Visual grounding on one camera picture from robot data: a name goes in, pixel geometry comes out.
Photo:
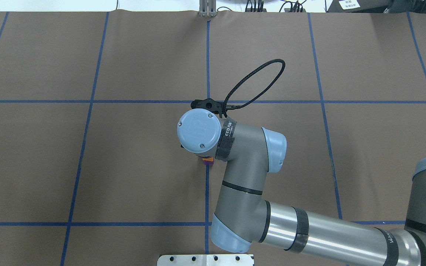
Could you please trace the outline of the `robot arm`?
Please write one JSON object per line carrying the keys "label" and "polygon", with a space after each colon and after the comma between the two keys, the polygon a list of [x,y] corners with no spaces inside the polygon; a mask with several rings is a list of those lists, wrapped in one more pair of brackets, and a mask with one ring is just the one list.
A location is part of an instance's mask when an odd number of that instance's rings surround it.
{"label": "robot arm", "polygon": [[282,168],[286,137],[195,108],[176,127],[181,146],[227,163],[210,238],[247,253],[253,242],[352,266],[426,266],[426,158],[417,163],[404,229],[347,222],[262,198],[268,173]]}

